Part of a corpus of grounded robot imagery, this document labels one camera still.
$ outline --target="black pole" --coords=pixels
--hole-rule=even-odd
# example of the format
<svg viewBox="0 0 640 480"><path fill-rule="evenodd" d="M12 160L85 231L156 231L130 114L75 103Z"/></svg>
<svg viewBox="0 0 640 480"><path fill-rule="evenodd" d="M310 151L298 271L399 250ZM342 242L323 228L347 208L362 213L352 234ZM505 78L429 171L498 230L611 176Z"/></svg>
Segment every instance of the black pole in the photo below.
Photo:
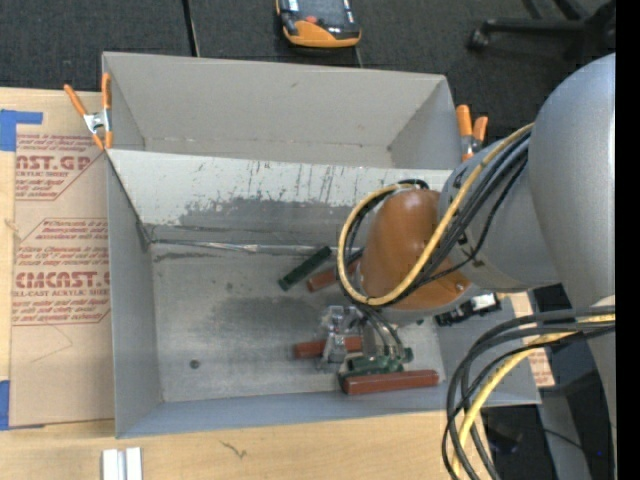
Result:
<svg viewBox="0 0 640 480"><path fill-rule="evenodd" d="M182 11L184 13L184 21L187 26L187 35L189 36L189 48L191 50L191 56L200 57L200 51L198 48L198 43L196 41L196 30L193 26L193 20L191 19L189 0L182 0Z"/></svg>

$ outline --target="chair wheel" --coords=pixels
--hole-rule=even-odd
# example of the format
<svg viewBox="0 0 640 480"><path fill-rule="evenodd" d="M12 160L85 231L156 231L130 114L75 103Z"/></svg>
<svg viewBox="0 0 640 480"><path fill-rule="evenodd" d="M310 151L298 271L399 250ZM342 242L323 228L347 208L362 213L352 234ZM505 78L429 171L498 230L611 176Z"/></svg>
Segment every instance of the chair wheel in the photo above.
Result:
<svg viewBox="0 0 640 480"><path fill-rule="evenodd" d="M488 44L489 35L477 28L473 32L471 32L466 46L468 50L479 52L482 51Z"/></svg>

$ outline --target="metal part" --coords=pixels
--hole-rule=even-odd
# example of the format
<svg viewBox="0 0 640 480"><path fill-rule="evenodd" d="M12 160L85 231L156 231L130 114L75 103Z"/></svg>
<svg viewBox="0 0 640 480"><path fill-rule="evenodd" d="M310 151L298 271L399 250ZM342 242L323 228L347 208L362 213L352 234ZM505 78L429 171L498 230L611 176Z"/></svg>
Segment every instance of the metal part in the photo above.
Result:
<svg viewBox="0 0 640 480"><path fill-rule="evenodd" d="M100 457L101 480L142 480L142 449L103 450Z"/></svg>
<svg viewBox="0 0 640 480"><path fill-rule="evenodd" d="M321 370L337 369L342 365L349 353L345 338L359 336L359 325L362 315L355 306L328 306L321 318L321 333L327 335L322 357L318 358L317 367Z"/></svg>
<svg viewBox="0 0 640 480"><path fill-rule="evenodd" d="M105 130L111 130L111 117L109 114L110 112L107 110L101 110L95 114L84 115L82 118L91 133L97 133L98 128L102 127L104 127Z"/></svg>

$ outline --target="dark floor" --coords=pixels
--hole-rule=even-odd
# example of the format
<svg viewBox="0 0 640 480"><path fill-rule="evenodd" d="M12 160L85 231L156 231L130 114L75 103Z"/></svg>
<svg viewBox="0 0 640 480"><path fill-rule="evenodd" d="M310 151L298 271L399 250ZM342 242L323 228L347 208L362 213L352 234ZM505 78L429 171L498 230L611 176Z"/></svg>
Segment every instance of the dark floor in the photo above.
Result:
<svg viewBox="0 0 640 480"><path fill-rule="evenodd" d="M551 0L532 1L543 16L562 19ZM607 0L577 1L591 13ZM274 0L190 4L202 57L359 64L353 51L305 57L289 48L274 27ZM492 36L482 52L465 48L487 17L528 18L523 0L352 0L352 7L363 26L358 50L364 67L446 75L454 104L489 116L490 140L534 120L558 83L581 63L607 53L589 46L584 59L566 60L569 39L508 34ZM59 89L71 83L96 90L105 50L190 55L181 0L0 0L2 86ZM584 400L592 400L591 410L577 415L581 425L595 424L591 416L602 414L602 398L594 393L583 393L577 404L584 408ZM527 429L514 453L496 457L504 480L553 479L535 408L494 416ZM607 478L596 469L595 479Z"/></svg>

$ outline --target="cardboard sheet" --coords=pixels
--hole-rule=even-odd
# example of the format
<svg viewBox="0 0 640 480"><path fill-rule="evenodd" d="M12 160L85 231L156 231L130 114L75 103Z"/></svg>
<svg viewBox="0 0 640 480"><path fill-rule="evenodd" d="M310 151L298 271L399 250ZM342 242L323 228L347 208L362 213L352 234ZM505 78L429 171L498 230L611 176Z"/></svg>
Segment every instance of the cardboard sheet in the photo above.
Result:
<svg viewBox="0 0 640 480"><path fill-rule="evenodd" d="M62 90L2 88L0 108L43 114L16 135L9 425L113 417L105 157Z"/></svg>

